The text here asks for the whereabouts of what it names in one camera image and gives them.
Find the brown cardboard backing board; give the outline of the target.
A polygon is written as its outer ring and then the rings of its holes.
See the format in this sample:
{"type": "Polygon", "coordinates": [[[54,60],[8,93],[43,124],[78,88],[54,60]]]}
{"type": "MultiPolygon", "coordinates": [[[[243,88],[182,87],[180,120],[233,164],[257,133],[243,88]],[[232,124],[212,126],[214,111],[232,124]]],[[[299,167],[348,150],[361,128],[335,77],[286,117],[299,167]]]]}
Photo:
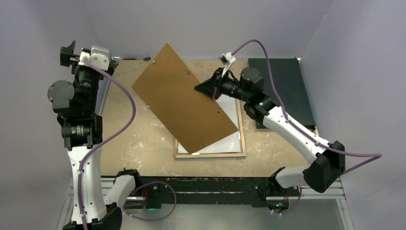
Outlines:
{"type": "Polygon", "coordinates": [[[238,131],[216,101],[194,89],[198,84],[198,78],[166,43],[132,85],[189,154],[238,131]]]}

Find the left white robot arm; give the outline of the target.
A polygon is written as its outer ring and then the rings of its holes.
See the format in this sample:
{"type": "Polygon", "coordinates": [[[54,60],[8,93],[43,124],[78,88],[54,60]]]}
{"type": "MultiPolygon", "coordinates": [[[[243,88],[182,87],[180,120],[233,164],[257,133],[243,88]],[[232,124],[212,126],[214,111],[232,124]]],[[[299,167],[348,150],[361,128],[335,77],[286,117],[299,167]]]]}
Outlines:
{"type": "Polygon", "coordinates": [[[73,205],[65,230],[118,230],[126,198],[142,192],[137,170],[118,172],[107,195],[102,194],[102,116],[97,112],[99,83],[112,78],[118,62],[108,49],[93,46],[75,54],[75,42],[61,47],[60,65],[70,67],[73,81],[58,80],[47,91],[72,171],[73,205]]]}

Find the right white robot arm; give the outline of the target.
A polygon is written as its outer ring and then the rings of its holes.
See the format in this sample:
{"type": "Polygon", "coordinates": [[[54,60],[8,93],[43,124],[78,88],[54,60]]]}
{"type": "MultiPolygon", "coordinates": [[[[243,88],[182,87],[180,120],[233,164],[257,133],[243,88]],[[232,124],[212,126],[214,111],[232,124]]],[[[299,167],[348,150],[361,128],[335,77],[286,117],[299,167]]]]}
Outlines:
{"type": "Polygon", "coordinates": [[[269,177],[269,189],[280,195],[290,187],[309,186],[325,192],[345,171],[344,151],[339,141],[333,143],[319,137],[290,115],[263,91],[264,79],[255,68],[244,68],[236,79],[227,70],[218,68],[211,78],[194,89],[217,100],[222,95],[243,101],[246,114],[256,122],[273,130],[306,159],[307,164],[296,168],[281,167],[269,177]]]}

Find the dark blue foam pad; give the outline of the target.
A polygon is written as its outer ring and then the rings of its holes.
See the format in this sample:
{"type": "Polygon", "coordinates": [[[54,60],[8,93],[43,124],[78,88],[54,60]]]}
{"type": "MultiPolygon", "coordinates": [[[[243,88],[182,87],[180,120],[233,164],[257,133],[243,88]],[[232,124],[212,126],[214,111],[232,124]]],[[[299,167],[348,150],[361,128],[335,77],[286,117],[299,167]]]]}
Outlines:
{"type": "MultiPolygon", "coordinates": [[[[299,59],[296,57],[270,58],[269,63],[274,85],[282,99],[286,112],[307,129],[314,131],[316,124],[302,77],[299,59]]],[[[264,93],[279,105],[271,86],[266,59],[249,58],[248,67],[255,68],[260,72],[264,79],[264,93]]]]}

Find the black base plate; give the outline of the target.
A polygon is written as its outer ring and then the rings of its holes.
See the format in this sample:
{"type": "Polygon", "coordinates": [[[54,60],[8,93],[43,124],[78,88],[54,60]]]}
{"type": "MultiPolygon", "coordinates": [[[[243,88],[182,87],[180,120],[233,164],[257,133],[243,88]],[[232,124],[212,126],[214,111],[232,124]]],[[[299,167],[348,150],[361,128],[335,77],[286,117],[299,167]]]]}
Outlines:
{"type": "Polygon", "coordinates": [[[274,188],[267,177],[180,177],[141,176],[136,179],[138,191],[131,191],[132,200],[146,202],[147,208],[163,204],[185,205],[250,205],[270,207],[286,196],[296,197],[298,189],[274,188]]]}

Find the aluminium rail frame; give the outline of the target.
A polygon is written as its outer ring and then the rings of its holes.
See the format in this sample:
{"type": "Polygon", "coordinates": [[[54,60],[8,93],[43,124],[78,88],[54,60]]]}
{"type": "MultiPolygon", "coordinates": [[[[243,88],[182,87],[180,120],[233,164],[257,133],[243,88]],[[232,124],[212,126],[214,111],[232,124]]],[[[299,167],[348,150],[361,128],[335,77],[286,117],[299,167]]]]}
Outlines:
{"type": "Polygon", "coordinates": [[[132,195],[142,193],[145,207],[160,208],[173,205],[251,205],[266,207],[271,196],[283,197],[280,205],[271,205],[270,211],[282,216],[293,206],[288,193],[302,196],[302,187],[324,193],[345,168],[342,143],[333,143],[315,135],[298,123],[286,111],[281,100],[275,102],[263,92],[263,78],[256,69],[245,68],[236,79],[226,68],[218,68],[204,82],[194,84],[201,94],[218,99],[226,95],[245,102],[249,117],[274,130],[304,157],[308,165],[297,168],[281,167],[270,177],[142,177],[137,170],[122,170],[116,175],[107,195],[102,194],[100,175],[100,146],[85,142],[93,136],[94,126],[80,126],[70,118],[58,117],[63,136],[68,143],[72,164],[74,206],[66,230],[118,230],[122,216],[127,213],[125,203],[132,195]]]}

